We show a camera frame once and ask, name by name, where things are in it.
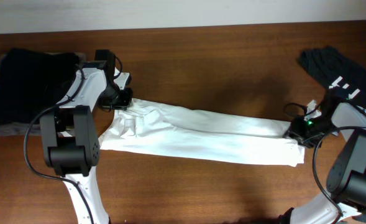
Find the white robot print t-shirt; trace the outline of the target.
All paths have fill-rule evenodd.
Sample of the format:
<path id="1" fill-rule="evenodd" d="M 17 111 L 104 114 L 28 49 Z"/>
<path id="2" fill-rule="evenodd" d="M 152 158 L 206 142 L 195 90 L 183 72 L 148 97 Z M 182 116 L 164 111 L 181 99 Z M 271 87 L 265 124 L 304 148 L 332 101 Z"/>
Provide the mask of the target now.
<path id="1" fill-rule="evenodd" d="M 284 138 L 288 122 L 190 110 L 134 98 L 115 111 L 101 149 L 253 165 L 295 167 L 305 148 Z"/>

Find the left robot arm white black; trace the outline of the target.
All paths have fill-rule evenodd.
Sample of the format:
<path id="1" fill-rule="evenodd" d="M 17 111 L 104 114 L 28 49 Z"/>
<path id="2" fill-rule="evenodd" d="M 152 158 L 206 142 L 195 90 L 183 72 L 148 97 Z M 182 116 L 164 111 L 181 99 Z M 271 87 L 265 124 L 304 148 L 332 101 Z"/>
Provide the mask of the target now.
<path id="1" fill-rule="evenodd" d="M 131 76 L 116 65 L 110 50 L 97 50 L 93 61 L 81 63 L 67 94 L 39 117 L 43 156 L 53 180 L 63 182 L 78 223 L 110 223 L 96 178 L 100 143 L 93 111 L 126 110 L 133 91 Z"/>

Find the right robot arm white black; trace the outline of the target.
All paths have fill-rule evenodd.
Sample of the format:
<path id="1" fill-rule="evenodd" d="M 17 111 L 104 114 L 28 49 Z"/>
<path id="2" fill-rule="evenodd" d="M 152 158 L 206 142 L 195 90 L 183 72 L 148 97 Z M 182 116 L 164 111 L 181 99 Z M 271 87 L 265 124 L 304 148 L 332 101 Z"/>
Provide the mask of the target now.
<path id="1" fill-rule="evenodd" d="M 366 109 L 337 88 L 328 90 L 316 106 L 302 109 L 303 114 L 293 115 L 284 136 L 314 150 L 313 177 L 321 192 L 307 204 L 290 208 L 278 222 L 339 223 L 352 217 L 366 223 Z M 317 155 L 332 134 L 342 134 L 346 144 L 329 171 L 326 185 L 322 185 Z"/>

